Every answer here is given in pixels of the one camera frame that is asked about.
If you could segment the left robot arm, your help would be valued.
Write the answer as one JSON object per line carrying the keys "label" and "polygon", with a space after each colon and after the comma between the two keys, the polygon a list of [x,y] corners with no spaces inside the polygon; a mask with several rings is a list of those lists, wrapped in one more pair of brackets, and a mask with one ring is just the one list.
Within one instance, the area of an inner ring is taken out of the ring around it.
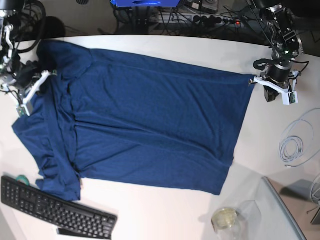
{"label": "left robot arm", "polygon": [[258,23],[265,24],[262,33],[272,49],[270,59],[261,58],[253,63],[261,71],[249,83],[264,88],[266,101],[272,102],[281,96],[284,105],[296,104],[295,90],[301,70],[293,70],[296,58],[303,51],[300,37],[293,29],[293,21],[286,7],[279,0],[252,0],[250,9]]}

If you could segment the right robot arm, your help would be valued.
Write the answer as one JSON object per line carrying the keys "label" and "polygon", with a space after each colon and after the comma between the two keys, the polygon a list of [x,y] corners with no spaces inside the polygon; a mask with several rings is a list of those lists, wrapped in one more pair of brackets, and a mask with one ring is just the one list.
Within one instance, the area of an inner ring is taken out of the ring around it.
{"label": "right robot arm", "polygon": [[[40,12],[39,30],[34,43],[19,49],[27,30],[34,28],[36,14],[30,13],[24,22],[25,10],[37,7]],[[20,117],[30,116],[32,99],[46,80],[57,74],[56,70],[41,70],[37,61],[21,62],[21,54],[28,53],[43,39],[46,9],[39,0],[2,0],[0,2],[0,91],[13,98]]]}

